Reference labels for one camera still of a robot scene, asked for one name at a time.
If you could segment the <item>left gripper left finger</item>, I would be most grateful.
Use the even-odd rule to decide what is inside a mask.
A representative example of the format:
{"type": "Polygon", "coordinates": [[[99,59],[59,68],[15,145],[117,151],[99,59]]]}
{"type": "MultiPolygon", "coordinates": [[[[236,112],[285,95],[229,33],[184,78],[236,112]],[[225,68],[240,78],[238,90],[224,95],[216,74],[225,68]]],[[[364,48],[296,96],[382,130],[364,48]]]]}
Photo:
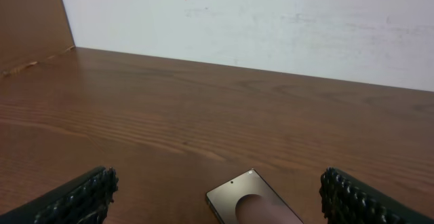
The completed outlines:
{"type": "Polygon", "coordinates": [[[1,215],[1,224],[103,224],[119,178],[114,168],[96,167],[1,215]]]}

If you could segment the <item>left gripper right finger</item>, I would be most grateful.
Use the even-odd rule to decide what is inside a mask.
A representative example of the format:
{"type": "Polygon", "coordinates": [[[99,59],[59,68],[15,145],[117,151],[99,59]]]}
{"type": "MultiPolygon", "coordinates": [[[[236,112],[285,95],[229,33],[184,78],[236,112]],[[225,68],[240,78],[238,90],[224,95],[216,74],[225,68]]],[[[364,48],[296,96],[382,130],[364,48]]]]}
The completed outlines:
{"type": "Polygon", "coordinates": [[[433,219],[337,169],[320,178],[321,211],[328,224],[433,224],[433,219]]]}

